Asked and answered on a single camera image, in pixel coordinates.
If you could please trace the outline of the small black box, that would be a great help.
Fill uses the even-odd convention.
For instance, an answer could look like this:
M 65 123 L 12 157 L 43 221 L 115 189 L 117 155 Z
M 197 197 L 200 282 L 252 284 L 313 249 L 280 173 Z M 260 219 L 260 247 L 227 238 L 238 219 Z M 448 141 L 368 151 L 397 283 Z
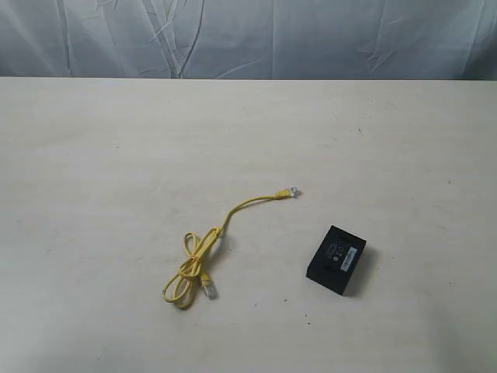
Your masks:
M 366 240 L 332 225 L 308 264 L 306 278 L 344 295 L 366 244 Z

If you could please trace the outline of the grey wrinkled backdrop cloth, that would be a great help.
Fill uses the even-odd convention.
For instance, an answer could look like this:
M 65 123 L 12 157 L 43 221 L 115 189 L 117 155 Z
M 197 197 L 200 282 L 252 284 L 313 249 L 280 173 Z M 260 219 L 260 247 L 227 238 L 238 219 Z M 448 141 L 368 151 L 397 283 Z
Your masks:
M 4 76 L 496 77 L 494 1 L 3 1 Z

